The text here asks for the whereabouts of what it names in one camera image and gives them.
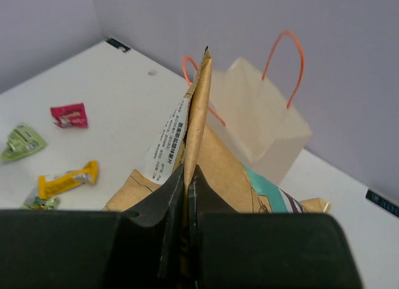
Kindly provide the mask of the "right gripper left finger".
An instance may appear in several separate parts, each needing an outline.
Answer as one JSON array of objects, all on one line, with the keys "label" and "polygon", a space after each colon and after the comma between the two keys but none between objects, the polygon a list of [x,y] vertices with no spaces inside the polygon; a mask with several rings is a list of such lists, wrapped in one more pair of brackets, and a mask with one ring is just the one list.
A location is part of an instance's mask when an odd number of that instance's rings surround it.
[{"label": "right gripper left finger", "polygon": [[123,212],[3,210],[2,288],[176,288],[183,168]]}]

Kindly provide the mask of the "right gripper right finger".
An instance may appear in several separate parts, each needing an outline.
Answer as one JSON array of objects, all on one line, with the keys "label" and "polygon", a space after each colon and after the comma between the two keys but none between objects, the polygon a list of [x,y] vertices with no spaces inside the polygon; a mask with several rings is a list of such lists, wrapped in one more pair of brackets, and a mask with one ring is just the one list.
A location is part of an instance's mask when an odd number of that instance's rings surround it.
[{"label": "right gripper right finger", "polygon": [[199,288],[361,288],[338,222],[318,213],[239,213],[195,168],[188,188],[191,273]]}]

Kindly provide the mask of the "large tan chips bag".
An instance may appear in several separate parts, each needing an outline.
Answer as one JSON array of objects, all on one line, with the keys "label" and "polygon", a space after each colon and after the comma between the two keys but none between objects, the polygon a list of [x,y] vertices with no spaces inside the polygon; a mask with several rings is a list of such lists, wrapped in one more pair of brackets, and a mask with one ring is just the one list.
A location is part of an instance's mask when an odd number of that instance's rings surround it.
[{"label": "large tan chips bag", "polygon": [[321,198],[297,200],[241,163],[213,130],[209,97],[213,58],[205,51],[195,78],[143,162],[105,204],[106,211],[124,211],[159,189],[182,165],[188,185],[200,167],[210,187],[233,209],[247,213],[327,213]]}]

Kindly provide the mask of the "yellow snack bar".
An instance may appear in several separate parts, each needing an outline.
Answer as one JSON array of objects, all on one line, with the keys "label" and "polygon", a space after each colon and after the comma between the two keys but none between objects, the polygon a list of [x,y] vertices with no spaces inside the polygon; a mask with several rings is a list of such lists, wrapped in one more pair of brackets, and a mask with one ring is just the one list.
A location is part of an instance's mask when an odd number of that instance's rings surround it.
[{"label": "yellow snack bar", "polygon": [[62,175],[41,175],[37,181],[39,198],[49,199],[83,184],[95,184],[99,176],[99,163],[88,162],[84,168]]}]

